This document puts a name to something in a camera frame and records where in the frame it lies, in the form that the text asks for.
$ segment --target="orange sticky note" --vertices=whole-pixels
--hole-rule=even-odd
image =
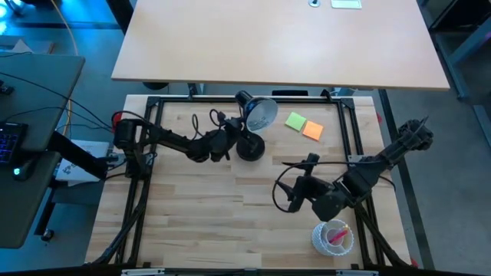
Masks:
[[[320,124],[316,124],[314,122],[308,121],[305,124],[303,134],[307,137],[312,138],[313,140],[319,141],[319,139],[321,139],[321,134],[323,129],[324,127],[321,126]]]

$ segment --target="computer keyboard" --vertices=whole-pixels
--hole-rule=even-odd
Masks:
[[[27,128],[23,123],[0,123],[0,166],[15,161]]]

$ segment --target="sticky note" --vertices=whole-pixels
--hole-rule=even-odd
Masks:
[[[331,0],[332,8],[361,8],[361,0]]]
[[[321,126],[320,124],[316,124],[314,122],[308,121],[305,124],[303,134],[307,137],[312,138],[313,140],[319,141],[319,139],[321,139],[321,134],[323,129],[324,127]]]
[[[290,116],[288,116],[288,119],[285,122],[285,125],[291,127],[294,130],[300,131],[304,126],[306,120],[307,119],[300,116],[299,114],[291,112]]]

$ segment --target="wooden table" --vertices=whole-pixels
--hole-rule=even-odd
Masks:
[[[124,109],[143,115],[146,102],[147,96],[130,95]],[[374,103],[371,97],[355,97],[354,102],[364,151],[374,155],[384,148]],[[239,115],[235,103],[165,103],[162,126],[193,136],[191,116],[196,113],[202,131],[215,129],[208,118],[211,108],[223,111],[228,117]],[[320,142],[284,126],[292,111],[325,127]],[[286,168],[281,162],[299,162],[309,153],[319,154],[322,161],[344,161],[336,108],[327,104],[282,103],[275,122],[262,137],[266,143],[265,155],[253,163],[241,160],[235,149],[230,152],[230,161],[194,163],[182,153],[162,146],[157,148],[140,264],[151,261],[152,266],[165,268],[313,269],[349,268],[350,264],[362,263],[352,209],[344,209],[337,219],[354,229],[354,248],[347,256],[333,258],[320,255],[311,244],[311,233],[319,220],[308,202],[295,214],[280,212],[272,203],[273,182]],[[314,174],[329,181],[345,170],[344,165],[316,166]],[[284,181],[291,185],[302,171],[290,172]],[[124,177],[106,182],[87,261],[96,259],[120,230],[129,185],[130,181]],[[286,205],[281,191],[277,197]],[[374,187],[373,197],[381,232],[402,259],[409,261],[393,187],[380,181]],[[373,244],[368,237],[374,260]]]
[[[139,0],[112,78],[448,90],[414,0]]]

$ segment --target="lamp base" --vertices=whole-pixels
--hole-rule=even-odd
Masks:
[[[265,152],[264,140],[257,134],[247,133],[237,141],[237,154],[245,161],[259,160]]]

